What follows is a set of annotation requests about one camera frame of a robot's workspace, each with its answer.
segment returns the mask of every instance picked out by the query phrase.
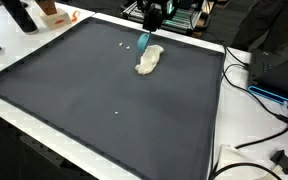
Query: cable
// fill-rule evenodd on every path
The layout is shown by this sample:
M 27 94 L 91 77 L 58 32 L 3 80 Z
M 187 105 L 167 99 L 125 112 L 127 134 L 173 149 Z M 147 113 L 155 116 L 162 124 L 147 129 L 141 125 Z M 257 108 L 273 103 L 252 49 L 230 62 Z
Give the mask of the cable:
M 263 109 L 264 109 L 265 111 L 267 111 L 268 113 L 270 113 L 271 115 L 273 115 L 273 116 L 275 116 L 275 117 L 278 116 L 276 113 L 273 113 L 271 110 L 269 110 L 269 109 L 262 103 L 262 101 L 260 101 L 254 94 L 252 94 L 251 92 L 249 92 L 249 91 L 247 91 L 247 90 L 245 90 L 245 89 L 243 89 L 243 88 L 241 88 L 241 87 L 236 86 L 235 84 L 233 84 L 233 83 L 227 78 L 226 74 L 224 74 L 224 78 L 226 79 L 226 81 L 227 81 L 231 86 L 233 86 L 233 87 L 235 87 L 235 88 L 237 88 L 237 89 L 239 89 L 239 90 L 241 90 L 241 91 L 244 91 L 244 92 L 246 92 L 247 94 L 251 95 L 251 96 L 263 107 Z
M 270 173 L 272 176 L 274 176 L 277 180 L 282 180 L 282 178 L 280 178 L 277 174 L 275 174 L 273 171 L 267 169 L 264 166 L 261 166 L 259 164 L 253 164 L 253 163 L 236 163 L 236 164 L 231 164 L 228 166 L 225 166 L 224 168 L 221 168 L 220 170 L 216 171 L 214 173 L 214 175 L 211 176 L 211 178 L 209 180 L 214 180 L 217 176 L 219 176 L 221 173 L 223 173 L 224 171 L 227 171 L 229 169 L 235 168 L 235 167 L 241 167 L 241 166 L 249 166 L 249 167 L 256 167 L 259 169 L 262 169 L 268 173 Z
M 222 43 L 222 42 L 217 38 L 217 36 L 215 36 L 215 34 L 213 34 L 212 32 L 206 32 L 206 33 L 212 35 L 212 36 L 220 43 L 220 45 L 222 45 L 222 46 L 233 56 L 233 58 L 234 58 L 235 60 L 237 60 L 239 63 L 243 64 L 244 66 L 249 67 L 249 64 L 247 64 L 247 63 L 245 63 L 245 62 L 242 62 L 240 59 L 238 59 L 238 58 L 230 51 L 230 49 L 229 49 L 227 46 L 225 46 L 224 43 Z
M 264 138 L 264 139 L 261 139 L 261 140 L 257 140 L 257 141 L 253 141 L 253 142 L 249 142 L 249 143 L 245 143 L 245 144 L 241 144 L 241 145 L 238 145 L 235 147 L 235 149 L 241 149 L 241 148 L 244 148 L 246 146 L 252 146 L 254 144 L 259 144 L 259 143 L 262 143 L 262 142 L 265 142 L 265 141 L 269 141 L 271 139 L 274 139 L 274 138 L 277 138 L 285 133 L 288 132 L 288 126 L 281 132 L 275 134 L 275 135 L 272 135 L 272 136 L 269 136 L 267 138 Z
M 213 131 L 213 141 L 212 141 L 212 150 L 211 150 L 211 171 L 210 171 L 210 174 L 209 174 L 209 177 L 213 174 L 213 164 L 214 164 L 214 146 L 215 146 L 215 125 L 214 125 L 214 131 Z
M 216 162 L 216 164 L 214 165 L 214 167 L 212 167 L 211 172 L 210 172 L 210 174 L 209 174 L 209 176 L 208 176 L 208 180 L 210 180 L 210 179 L 212 178 L 212 176 L 215 175 L 217 167 L 218 167 L 218 161 Z
M 224 73 L 226 74 L 227 71 L 228 71 L 231 67 L 233 67 L 233 66 L 239 66 L 239 67 L 241 67 L 241 68 L 243 68 L 243 69 L 245 69 L 245 70 L 249 70 L 247 67 L 245 67 L 245 66 L 243 66 L 243 65 L 241 65 L 241 64 L 231 64 L 231 65 L 229 65 L 229 66 L 225 69 Z

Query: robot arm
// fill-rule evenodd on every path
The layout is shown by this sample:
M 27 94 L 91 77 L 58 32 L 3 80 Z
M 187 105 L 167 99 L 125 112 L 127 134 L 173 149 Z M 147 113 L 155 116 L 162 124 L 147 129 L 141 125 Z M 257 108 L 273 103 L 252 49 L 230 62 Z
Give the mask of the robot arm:
M 171 20 L 182 0 L 137 0 L 137 7 L 144 13 L 143 29 L 154 32 L 164 19 Z

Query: white table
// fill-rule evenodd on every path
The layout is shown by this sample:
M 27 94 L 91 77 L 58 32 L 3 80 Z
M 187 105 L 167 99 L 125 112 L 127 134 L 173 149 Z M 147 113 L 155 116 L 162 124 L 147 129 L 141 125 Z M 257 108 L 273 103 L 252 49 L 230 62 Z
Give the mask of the white table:
M 29 2 L 29 4 L 30 8 L 28 11 L 32 15 L 32 18 L 37 23 L 38 27 L 40 27 L 40 33 L 33 36 L 24 35 L 12 18 L 7 14 L 6 10 L 3 7 L 0 7 L 0 45 L 4 48 L 4 52 L 0 56 L 0 70 L 8 67 L 69 29 L 69 26 L 66 26 L 58 29 L 57 31 L 48 31 L 37 16 L 39 13 L 37 5 L 31 2 Z M 86 17 L 93 16 L 94 18 L 99 18 L 112 23 L 122 24 L 127 27 L 142 30 L 142 25 L 134 22 L 114 18 L 104 14 L 94 15 L 93 12 L 66 5 L 57 4 L 57 6 L 69 12 L 70 15 L 75 10 L 79 10 L 81 12 L 81 16 L 79 17 L 78 21 L 81 21 Z M 223 47 L 217 44 L 163 30 L 158 30 L 155 34 L 214 51 L 223 52 Z M 250 61 L 249 53 L 234 49 L 231 51 L 242 61 Z M 236 61 L 230 55 L 228 55 L 225 66 L 228 66 L 231 63 L 236 63 Z M 233 83 L 241 87 L 246 87 L 247 72 L 233 68 L 228 72 L 228 77 L 233 81 Z M 275 134 L 286 126 L 284 123 L 276 120 L 271 115 L 264 112 L 264 110 L 245 93 L 232 88 L 226 82 L 222 84 L 220 94 L 216 120 L 216 157 L 219 152 L 220 145 L 228 144 L 235 146 L 245 142 L 257 140 Z M 263 98 L 261 99 L 274 112 L 281 112 L 278 104 Z M 98 179 L 139 179 L 90 149 L 1 100 L 0 117 Z M 272 168 L 273 163 L 270 162 L 269 157 L 273 152 L 279 149 L 284 149 L 288 155 L 288 133 L 270 142 L 245 148 L 242 150 L 242 152 L 254 159 L 258 164 Z M 229 179 L 244 179 L 245 177 L 241 176 L 238 171 L 238 169 L 231 170 L 231 175 L 226 173 L 225 176 L 230 176 Z

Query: gray fabric surface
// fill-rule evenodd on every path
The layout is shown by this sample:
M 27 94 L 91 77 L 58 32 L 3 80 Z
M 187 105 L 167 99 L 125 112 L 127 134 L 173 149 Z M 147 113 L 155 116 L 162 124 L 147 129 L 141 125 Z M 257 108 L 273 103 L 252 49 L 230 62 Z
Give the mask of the gray fabric surface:
M 223 55 L 153 36 L 165 52 L 140 76 L 140 34 L 89 20 L 1 72 L 0 96 L 141 178 L 204 180 Z

